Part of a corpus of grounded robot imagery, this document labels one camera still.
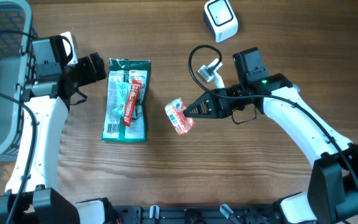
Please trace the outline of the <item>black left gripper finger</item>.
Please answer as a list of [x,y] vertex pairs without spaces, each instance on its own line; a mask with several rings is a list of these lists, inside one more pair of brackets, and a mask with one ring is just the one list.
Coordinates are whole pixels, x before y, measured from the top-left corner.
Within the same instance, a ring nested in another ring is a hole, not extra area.
[[85,86],[96,81],[96,72],[89,57],[79,58],[76,68],[79,74],[79,86]]
[[95,70],[95,74],[94,74],[95,81],[104,80],[107,77],[104,60],[99,56],[99,53],[97,52],[91,54],[90,57]]

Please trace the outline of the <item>green 3M gloves package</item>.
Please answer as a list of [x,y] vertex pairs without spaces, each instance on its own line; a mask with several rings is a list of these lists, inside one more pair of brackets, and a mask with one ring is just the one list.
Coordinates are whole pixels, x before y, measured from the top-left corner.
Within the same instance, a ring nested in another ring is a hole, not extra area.
[[144,142],[144,104],[149,87],[148,60],[111,58],[102,141]]

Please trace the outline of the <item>white wet wipe sachet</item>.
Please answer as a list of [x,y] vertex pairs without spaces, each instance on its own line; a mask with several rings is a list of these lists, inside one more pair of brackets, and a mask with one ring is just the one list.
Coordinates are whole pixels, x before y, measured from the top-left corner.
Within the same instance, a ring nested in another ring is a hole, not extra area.
[[116,83],[116,102],[113,104],[113,113],[119,116],[124,115],[127,99],[131,89],[131,84],[128,82]]

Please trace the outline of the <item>red Nescafe coffee sachet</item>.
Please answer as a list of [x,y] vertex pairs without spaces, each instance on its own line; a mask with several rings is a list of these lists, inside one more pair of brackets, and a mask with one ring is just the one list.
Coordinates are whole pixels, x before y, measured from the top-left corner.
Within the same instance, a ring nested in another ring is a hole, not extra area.
[[133,80],[131,83],[131,88],[128,94],[126,107],[123,114],[122,123],[123,125],[130,127],[133,112],[135,109],[135,104],[138,99],[140,89],[142,88],[142,81],[141,80]]

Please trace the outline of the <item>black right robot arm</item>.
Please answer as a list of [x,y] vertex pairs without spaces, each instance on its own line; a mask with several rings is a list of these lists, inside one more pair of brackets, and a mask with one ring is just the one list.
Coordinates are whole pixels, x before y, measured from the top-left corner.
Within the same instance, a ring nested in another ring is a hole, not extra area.
[[268,205],[250,205],[240,218],[227,205],[221,206],[221,213],[234,223],[347,223],[358,215],[358,144],[319,117],[284,75],[270,75],[257,48],[238,52],[232,59],[239,79],[236,85],[206,87],[217,78],[220,60],[190,73],[204,92],[184,115],[223,119],[253,105],[257,114],[266,115],[291,137],[312,173],[306,192]]

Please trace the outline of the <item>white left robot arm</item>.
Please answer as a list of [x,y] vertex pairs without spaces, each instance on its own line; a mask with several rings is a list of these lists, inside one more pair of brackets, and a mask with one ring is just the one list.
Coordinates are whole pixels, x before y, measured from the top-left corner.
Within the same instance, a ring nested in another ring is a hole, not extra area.
[[103,223],[104,205],[74,205],[58,189],[58,155],[71,97],[106,78],[102,58],[78,57],[75,38],[0,31],[0,161],[15,160],[0,223]]

